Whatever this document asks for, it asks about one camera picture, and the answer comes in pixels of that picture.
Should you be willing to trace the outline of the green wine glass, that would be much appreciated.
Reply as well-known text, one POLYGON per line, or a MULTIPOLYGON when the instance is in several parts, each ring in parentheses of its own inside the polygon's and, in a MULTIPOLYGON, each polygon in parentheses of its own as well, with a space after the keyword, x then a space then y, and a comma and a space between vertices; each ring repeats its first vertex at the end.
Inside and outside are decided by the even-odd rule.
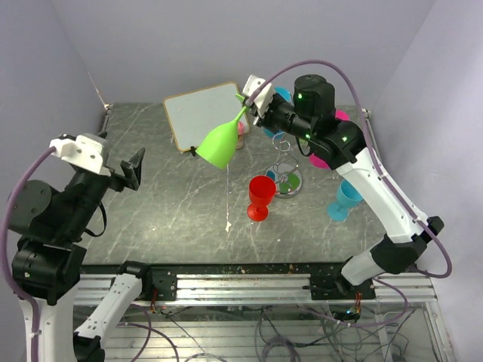
POLYGON ((227 167, 235 154, 238 140, 238 124, 248 110, 245 105, 245 97, 241 94, 236 94, 235 96, 243 104, 237 116, 210 131, 195 150, 199 157, 221 170, 227 167))

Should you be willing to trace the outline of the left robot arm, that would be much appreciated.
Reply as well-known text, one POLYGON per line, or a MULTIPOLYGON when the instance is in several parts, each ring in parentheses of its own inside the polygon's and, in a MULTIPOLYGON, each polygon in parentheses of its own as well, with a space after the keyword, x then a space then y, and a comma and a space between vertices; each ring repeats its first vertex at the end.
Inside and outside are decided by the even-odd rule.
POLYGON ((13 259, 2 259, 5 280, 19 299, 30 361, 102 361, 104 346, 135 299, 154 289, 151 268, 122 264, 112 286, 80 326, 73 306, 86 249, 80 243, 96 211, 103 211, 108 190, 137 190, 144 151, 121 163, 122 174, 99 175, 81 167, 63 191, 33 180, 26 172, 12 191, 1 234, 20 238, 13 259))

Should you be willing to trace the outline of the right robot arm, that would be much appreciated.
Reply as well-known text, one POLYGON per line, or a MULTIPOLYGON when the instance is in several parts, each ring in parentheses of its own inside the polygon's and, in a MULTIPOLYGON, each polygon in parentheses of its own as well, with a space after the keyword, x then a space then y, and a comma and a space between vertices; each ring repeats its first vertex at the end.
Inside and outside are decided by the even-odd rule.
POLYGON ((357 124, 337 118, 335 88, 325 78, 300 76, 287 102, 269 81, 251 75, 243 94, 254 104, 260 126, 307 141, 311 153, 362 196, 385 229, 381 241, 343 264, 332 281, 339 297, 351 297, 359 284, 384 272, 406 271, 430 242, 438 242, 442 219, 427 216, 395 184, 357 124))

